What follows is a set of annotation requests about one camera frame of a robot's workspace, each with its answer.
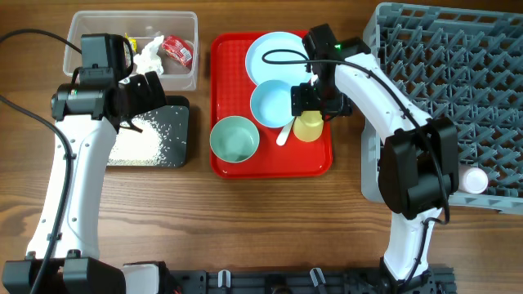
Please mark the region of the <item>white tissue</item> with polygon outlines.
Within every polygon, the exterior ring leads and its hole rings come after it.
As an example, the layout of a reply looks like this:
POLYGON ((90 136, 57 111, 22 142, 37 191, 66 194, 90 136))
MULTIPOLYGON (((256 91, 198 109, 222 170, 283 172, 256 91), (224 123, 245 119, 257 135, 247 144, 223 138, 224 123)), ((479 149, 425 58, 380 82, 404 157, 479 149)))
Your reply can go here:
POLYGON ((155 37, 144 46, 141 53, 134 55, 133 62, 136 66, 136 74, 146 74, 148 72, 155 72, 157 75, 163 74, 162 60, 158 55, 163 40, 163 35, 155 37))

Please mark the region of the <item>yellow plastic cup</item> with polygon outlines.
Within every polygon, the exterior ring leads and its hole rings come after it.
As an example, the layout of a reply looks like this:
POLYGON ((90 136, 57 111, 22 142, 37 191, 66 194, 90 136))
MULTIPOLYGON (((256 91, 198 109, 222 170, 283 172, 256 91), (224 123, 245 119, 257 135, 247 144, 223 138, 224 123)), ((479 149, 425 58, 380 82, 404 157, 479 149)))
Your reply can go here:
POLYGON ((320 111, 304 111, 301 116, 296 117, 293 133, 303 142, 312 142, 321 136, 323 127, 324 120, 320 111))

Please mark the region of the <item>light blue bowl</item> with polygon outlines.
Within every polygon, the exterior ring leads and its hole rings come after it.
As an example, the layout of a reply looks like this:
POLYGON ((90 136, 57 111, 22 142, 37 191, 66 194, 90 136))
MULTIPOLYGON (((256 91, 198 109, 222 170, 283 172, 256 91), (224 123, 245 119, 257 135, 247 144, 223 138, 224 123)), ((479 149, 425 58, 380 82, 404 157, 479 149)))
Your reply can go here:
POLYGON ((292 119, 291 86, 281 80, 259 84, 250 98, 253 117, 264 127, 279 128, 292 119))

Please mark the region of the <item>yellow snack wrapper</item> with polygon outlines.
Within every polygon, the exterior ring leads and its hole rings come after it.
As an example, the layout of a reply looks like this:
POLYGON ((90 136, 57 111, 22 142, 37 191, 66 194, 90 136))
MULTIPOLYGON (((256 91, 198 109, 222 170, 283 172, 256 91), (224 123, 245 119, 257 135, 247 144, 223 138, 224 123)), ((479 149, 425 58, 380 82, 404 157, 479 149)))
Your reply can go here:
POLYGON ((133 60, 134 60, 134 56, 136 54, 136 49, 137 49, 136 39, 129 37, 127 33, 124 34, 124 38, 125 38, 124 49, 125 49, 126 63, 127 63, 127 66, 131 66, 134 63, 133 60))

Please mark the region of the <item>large light blue plate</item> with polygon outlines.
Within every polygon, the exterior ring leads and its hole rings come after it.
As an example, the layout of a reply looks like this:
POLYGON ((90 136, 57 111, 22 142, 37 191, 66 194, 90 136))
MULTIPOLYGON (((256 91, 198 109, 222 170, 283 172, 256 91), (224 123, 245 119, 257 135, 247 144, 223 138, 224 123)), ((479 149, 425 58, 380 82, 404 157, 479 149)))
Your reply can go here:
POLYGON ((281 80, 290 86, 309 82, 312 73, 306 71, 304 64, 272 65, 264 62, 262 56, 268 51, 266 59, 272 61, 305 60, 307 58, 302 39, 294 33, 272 32, 257 38, 245 56, 245 68, 254 84, 269 80, 281 80))

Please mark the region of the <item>red silver snack wrapper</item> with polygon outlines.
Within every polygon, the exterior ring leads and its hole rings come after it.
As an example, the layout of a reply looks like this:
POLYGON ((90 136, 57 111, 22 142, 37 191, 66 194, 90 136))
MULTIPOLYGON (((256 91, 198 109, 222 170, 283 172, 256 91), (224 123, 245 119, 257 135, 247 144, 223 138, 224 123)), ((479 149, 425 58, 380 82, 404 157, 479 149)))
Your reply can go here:
POLYGON ((194 52, 188 42, 174 35, 167 36, 162 43, 167 55, 187 69, 192 69, 194 52))

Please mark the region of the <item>white plastic spoon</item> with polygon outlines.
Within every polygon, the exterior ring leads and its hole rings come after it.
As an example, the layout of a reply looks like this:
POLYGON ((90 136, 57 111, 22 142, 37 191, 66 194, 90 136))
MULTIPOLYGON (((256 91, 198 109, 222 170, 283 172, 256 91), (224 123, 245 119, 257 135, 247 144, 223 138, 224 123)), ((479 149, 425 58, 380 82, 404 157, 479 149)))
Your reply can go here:
POLYGON ((295 120, 295 118, 293 118, 289 123, 287 123, 285 126, 283 126, 282 130, 280 131, 280 133, 276 139, 276 144, 278 146, 284 146, 286 144, 288 137, 290 135, 290 132, 292 130, 294 120, 295 120))

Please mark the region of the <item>green bowl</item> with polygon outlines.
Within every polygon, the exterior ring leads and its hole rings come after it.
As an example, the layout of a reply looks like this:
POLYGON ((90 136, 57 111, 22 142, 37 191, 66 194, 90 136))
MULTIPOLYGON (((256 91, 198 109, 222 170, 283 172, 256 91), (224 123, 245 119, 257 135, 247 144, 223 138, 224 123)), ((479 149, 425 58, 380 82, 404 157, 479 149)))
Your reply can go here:
POLYGON ((229 116, 218 121, 211 130, 212 153, 226 163, 242 163, 250 159, 260 144, 255 124, 242 116, 229 116))

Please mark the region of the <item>white plastic cup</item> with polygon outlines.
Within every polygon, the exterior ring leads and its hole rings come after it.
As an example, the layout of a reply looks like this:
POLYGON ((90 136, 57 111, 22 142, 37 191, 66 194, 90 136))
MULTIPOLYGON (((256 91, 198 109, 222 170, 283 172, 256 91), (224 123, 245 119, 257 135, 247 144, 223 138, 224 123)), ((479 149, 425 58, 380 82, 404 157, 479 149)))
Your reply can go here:
POLYGON ((487 174, 479 167, 469 165, 458 166, 458 190, 469 194, 483 193, 489 184, 487 174))

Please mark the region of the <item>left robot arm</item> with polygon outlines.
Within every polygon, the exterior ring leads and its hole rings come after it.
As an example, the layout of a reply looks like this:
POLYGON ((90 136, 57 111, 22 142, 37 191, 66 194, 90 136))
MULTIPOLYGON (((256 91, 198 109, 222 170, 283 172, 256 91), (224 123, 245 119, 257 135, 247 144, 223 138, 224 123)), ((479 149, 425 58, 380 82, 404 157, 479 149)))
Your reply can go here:
POLYGON ((38 227, 21 261, 2 273, 10 293, 164 293, 176 282, 162 261, 123 268, 99 259, 98 219, 110 152, 121 122, 163 107, 155 72, 89 78, 58 87, 51 110, 56 145, 38 227))

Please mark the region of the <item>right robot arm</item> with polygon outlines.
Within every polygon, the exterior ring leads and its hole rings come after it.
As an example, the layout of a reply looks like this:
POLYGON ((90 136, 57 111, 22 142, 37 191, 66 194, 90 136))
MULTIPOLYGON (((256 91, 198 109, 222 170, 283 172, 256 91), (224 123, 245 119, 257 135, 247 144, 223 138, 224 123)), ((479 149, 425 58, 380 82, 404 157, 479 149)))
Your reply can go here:
POLYGON ((458 189, 456 126, 409 101, 360 38, 339 42, 322 24, 302 44, 300 61, 317 79, 292 87, 293 115, 316 110, 328 121, 357 107, 382 142, 378 190, 392 212, 391 236, 373 285, 381 293, 435 291, 427 251, 434 226, 449 223, 458 189))

